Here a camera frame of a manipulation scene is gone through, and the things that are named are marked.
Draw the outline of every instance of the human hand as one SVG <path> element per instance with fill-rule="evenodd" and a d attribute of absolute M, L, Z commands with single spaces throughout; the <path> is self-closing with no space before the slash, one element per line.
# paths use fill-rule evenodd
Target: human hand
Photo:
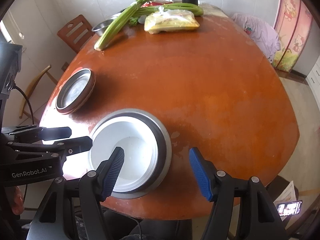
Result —
<path fill-rule="evenodd" d="M 11 206 L 12 213 L 15 215 L 20 215 L 24 211 L 23 207 L 23 195 L 21 190 L 17 187 L 7 187 L 5 192 Z"/>

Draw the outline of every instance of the yellow package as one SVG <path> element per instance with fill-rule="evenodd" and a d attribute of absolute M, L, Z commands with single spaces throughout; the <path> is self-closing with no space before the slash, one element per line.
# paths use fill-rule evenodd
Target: yellow package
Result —
<path fill-rule="evenodd" d="M 144 22 L 144 30 L 151 34 L 161 31 L 195 30 L 200 25 L 192 12 L 187 10 L 167 10 L 159 7 L 159 12 L 150 14 Z"/>

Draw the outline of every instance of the brown bowl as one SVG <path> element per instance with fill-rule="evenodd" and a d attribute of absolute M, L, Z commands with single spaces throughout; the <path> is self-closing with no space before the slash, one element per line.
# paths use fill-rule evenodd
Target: brown bowl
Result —
<path fill-rule="evenodd" d="M 78 110 L 90 97 L 96 77 L 94 73 L 83 68 L 74 73 L 62 86 L 56 100 L 57 111 L 71 114 Z"/>

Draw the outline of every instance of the orange table surface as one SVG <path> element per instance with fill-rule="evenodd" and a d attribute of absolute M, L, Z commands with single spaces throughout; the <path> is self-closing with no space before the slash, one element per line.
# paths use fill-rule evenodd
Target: orange table surface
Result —
<path fill-rule="evenodd" d="M 69 126 L 72 137 L 89 135 L 107 114 L 138 108 L 167 128 L 172 161 L 158 188 L 137 199 L 108 197 L 118 212 L 159 220 L 189 219 L 210 213 L 188 152 L 198 147 L 205 159 L 235 178 L 270 183 L 292 155 L 299 139 L 289 98 L 275 70 L 248 35 L 231 19 L 197 17 L 193 32 L 151 35 L 139 25 L 125 27 L 103 52 L 97 35 L 74 58 L 55 88 L 41 126 Z M 62 115 L 55 100 L 62 84 L 81 68 L 96 74 L 88 101 Z M 64 165 L 67 178 L 86 173 L 86 153 Z"/>

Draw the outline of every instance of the celery stalk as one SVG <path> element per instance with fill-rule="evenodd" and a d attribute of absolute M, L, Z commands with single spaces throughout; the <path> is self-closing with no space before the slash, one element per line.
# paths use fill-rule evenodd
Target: celery stalk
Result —
<path fill-rule="evenodd" d="M 163 5 L 157 5 L 157 6 L 149 6 L 149 7 L 143 7 L 140 8 L 133 17 L 140 17 L 142 15 L 149 15 L 151 13 L 154 13 L 158 11 L 159 6 L 164 7 L 164 11 L 167 10 L 188 10 L 192 12 L 195 16 L 201 16 L 203 15 L 203 9 L 195 4 L 191 3 L 168 3 Z"/>
<path fill-rule="evenodd" d="M 122 29 L 122 27 L 127 23 L 127 21 L 137 12 L 142 4 L 150 0 L 136 0 L 127 9 L 125 9 L 105 30 L 103 35 L 97 40 L 94 45 L 94 49 L 101 51 L 108 43 L 112 40 L 114 36 Z"/>

